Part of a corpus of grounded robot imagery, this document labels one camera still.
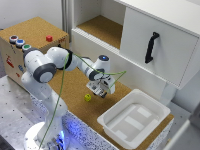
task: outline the yellow object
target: yellow object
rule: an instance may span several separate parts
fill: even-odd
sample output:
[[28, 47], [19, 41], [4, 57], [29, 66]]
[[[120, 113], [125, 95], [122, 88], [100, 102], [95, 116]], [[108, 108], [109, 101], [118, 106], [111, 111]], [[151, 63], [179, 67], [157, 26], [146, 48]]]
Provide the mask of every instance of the yellow object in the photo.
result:
[[89, 102], [91, 100], [90, 94], [85, 95], [85, 101]]

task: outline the white robotic arm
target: white robotic arm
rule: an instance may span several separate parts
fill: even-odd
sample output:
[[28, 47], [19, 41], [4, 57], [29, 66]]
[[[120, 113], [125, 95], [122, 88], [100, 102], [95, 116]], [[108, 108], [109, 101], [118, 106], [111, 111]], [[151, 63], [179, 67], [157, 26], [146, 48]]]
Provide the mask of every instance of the white robotic arm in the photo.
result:
[[[37, 146], [39, 146], [43, 140], [57, 105], [59, 96], [47, 84], [53, 78], [57, 69], [71, 71], [78, 67], [79, 70], [89, 78], [90, 82], [87, 84], [87, 87], [93, 91], [95, 95], [104, 98], [107, 91], [110, 94], [115, 91], [115, 85], [113, 85], [115, 80], [110, 75], [101, 73], [108, 73], [110, 70], [110, 60], [104, 55], [99, 56], [97, 61], [93, 63], [87, 57], [79, 58], [70, 50], [65, 50], [59, 47], [50, 48], [45, 55], [36, 48], [30, 48], [24, 51], [24, 65], [27, 69], [21, 79], [24, 87], [33, 97], [42, 100], [42, 103], [48, 110], [45, 124], [34, 138]], [[67, 105], [61, 98], [58, 107], [53, 122], [51, 123], [51, 127], [49, 128], [49, 132], [46, 134], [43, 141], [43, 149], [50, 149], [52, 145], [54, 145], [54, 149], [56, 149], [55, 141], [60, 137], [60, 134], [63, 131], [62, 116], [67, 112]], [[62, 146], [57, 146], [59, 149], [66, 149], [64, 139], [62, 140]]]

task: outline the plastic container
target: plastic container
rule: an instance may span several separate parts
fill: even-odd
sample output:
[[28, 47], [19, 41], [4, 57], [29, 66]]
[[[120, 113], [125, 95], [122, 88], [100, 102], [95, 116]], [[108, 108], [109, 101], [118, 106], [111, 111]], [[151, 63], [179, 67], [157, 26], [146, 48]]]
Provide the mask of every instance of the plastic container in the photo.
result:
[[105, 133], [126, 149], [136, 149], [169, 115], [170, 109], [133, 90], [97, 120]]

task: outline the green cable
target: green cable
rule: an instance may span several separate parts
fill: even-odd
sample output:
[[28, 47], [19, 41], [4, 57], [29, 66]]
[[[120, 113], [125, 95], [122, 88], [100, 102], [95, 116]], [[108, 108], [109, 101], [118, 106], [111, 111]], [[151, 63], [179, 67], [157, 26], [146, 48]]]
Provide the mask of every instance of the green cable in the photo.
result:
[[[65, 64], [67, 63], [68, 57], [69, 57], [69, 54], [65, 57]], [[58, 97], [58, 100], [57, 100], [57, 103], [56, 103], [55, 110], [54, 110], [54, 112], [53, 112], [53, 117], [52, 117], [51, 122], [50, 122], [50, 124], [49, 124], [49, 126], [48, 126], [48, 128], [47, 128], [47, 131], [46, 131], [45, 134], [44, 134], [44, 137], [43, 137], [43, 139], [42, 139], [42, 142], [40, 143], [39, 150], [40, 150], [40, 148], [41, 148], [41, 146], [42, 146], [42, 143], [44, 142], [44, 139], [45, 139], [45, 137], [46, 137], [46, 135], [47, 135], [47, 132], [49, 131], [49, 128], [50, 128], [50, 126], [51, 126], [51, 124], [52, 124], [52, 122], [53, 122], [53, 119], [54, 119], [54, 117], [55, 117], [56, 110], [57, 110], [58, 103], [59, 103], [60, 96], [61, 96], [62, 89], [63, 89], [64, 75], [65, 75], [65, 69], [63, 69], [63, 75], [62, 75], [62, 83], [61, 83], [60, 93], [59, 93], [59, 97]]]
[[[104, 73], [104, 72], [100, 72], [100, 71], [98, 71], [98, 70], [92, 68], [92, 67], [91, 67], [87, 62], [85, 62], [85, 60], [83, 60], [80, 56], [78, 56], [78, 55], [76, 55], [76, 56], [77, 56], [78, 58], [80, 58], [86, 65], [88, 65], [88, 67], [90, 67], [91, 69], [95, 70], [95, 71], [98, 72], [98, 73], [102, 73], [102, 74], [106, 74], [106, 75], [117, 75], [117, 74], [121, 74], [121, 75], [117, 78], [117, 80], [115, 80], [115, 82], [109, 87], [109, 90], [110, 90], [110, 89], [112, 88], [112, 86], [126, 73], [126, 71], [122, 71], [122, 72], [118, 72], [118, 73]], [[68, 57], [69, 57], [69, 54], [65, 57], [65, 64], [67, 63]], [[45, 139], [45, 137], [46, 137], [46, 135], [47, 135], [47, 132], [49, 131], [49, 128], [51, 127], [51, 124], [52, 124], [53, 119], [54, 119], [54, 117], [55, 117], [55, 113], [56, 113], [56, 110], [57, 110], [57, 107], [58, 107], [58, 103], [59, 103], [59, 100], [60, 100], [60, 96], [61, 96], [61, 93], [62, 93], [62, 89], [63, 89], [64, 75], [65, 75], [65, 69], [63, 69], [63, 75], [62, 75], [62, 83], [61, 83], [60, 93], [59, 93], [59, 97], [58, 97], [58, 100], [57, 100], [57, 103], [56, 103], [55, 110], [54, 110], [54, 112], [53, 112], [53, 117], [52, 117], [51, 122], [50, 122], [50, 124], [49, 124], [49, 126], [48, 126], [48, 128], [47, 128], [47, 131], [46, 131], [45, 134], [44, 134], [44, 137], [43, 137], [43, 139], [42, 139], [42, 142], [40, 143], [39, 150], [40, 150], [40, 148], [41, 148], [41, 146], [42, 146], [42, 143], [44, 142], [44, 139]]]

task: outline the wooden box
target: wooden box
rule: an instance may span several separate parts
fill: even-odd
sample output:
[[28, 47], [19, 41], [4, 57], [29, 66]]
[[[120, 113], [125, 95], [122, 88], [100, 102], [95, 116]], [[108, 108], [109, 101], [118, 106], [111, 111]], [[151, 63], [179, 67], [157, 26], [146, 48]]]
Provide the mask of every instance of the wooden box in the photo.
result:
[[[61, 46], [69, 48], [69, 35], [45, 20], [36, 17], [0, 31], [0, 50], [6, 74], [20, 86], [21, 76], [26, 71], [23, 62], [22, 49], [10, 44], [9, 37], [17, 35], [26, 44], [46, 53], [50, 47]], [[52, 42], [46, 41], [46, 36], [53, 37]]]

